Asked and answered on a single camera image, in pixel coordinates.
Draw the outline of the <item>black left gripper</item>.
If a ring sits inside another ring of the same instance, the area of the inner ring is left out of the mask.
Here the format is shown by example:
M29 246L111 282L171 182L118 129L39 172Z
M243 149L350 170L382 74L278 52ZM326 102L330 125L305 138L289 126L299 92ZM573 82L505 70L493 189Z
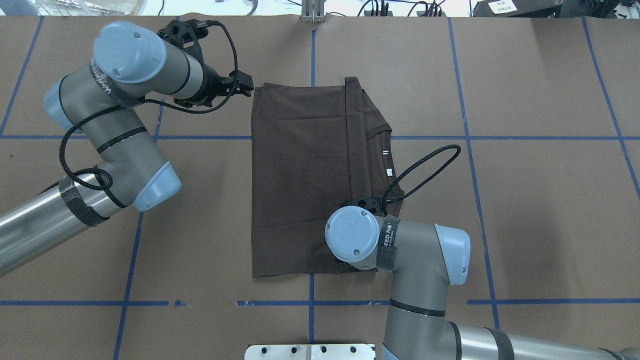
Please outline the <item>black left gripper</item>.
M190 69L185 85L173 94L173 101L185 109L211 108L217 97L230 94L251 98L254 88L253 77L244 71L234 70L224 77L208 65L196 66Z

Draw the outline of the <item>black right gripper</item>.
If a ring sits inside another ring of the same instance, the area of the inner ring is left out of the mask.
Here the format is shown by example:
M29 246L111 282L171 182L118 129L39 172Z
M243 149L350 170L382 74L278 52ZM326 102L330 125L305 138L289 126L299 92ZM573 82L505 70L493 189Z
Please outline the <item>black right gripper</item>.
M345 262L343 260L340 260L337 257L334 258L334 262L335 262L336 266L338 267L338 272L340 272L340 273L357 273L357 272L361 271L360 269L355 268L350 263L347 263L347 262Z

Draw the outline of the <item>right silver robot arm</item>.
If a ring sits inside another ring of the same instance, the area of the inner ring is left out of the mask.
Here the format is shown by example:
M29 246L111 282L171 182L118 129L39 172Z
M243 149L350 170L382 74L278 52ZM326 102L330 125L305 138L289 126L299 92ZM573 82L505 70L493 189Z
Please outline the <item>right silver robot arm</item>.
M393 274L382 342L384 360L637 360L639 349L592 348L548 341L446 317L450 286L470 267L466 231L377 216L349 205L325 226L334 256L359 271Z

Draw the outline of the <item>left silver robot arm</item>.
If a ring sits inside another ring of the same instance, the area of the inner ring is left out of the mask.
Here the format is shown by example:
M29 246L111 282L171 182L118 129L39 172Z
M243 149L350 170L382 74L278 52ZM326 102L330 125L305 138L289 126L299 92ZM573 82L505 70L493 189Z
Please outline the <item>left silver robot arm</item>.
M105 25L90 61L44 96L46 113L64 130L64 176L2 215L1 275L125 208L145 212L180 191L178 174L136 107L208 114L253 89L217 20L172 20L158 31L124 20Z

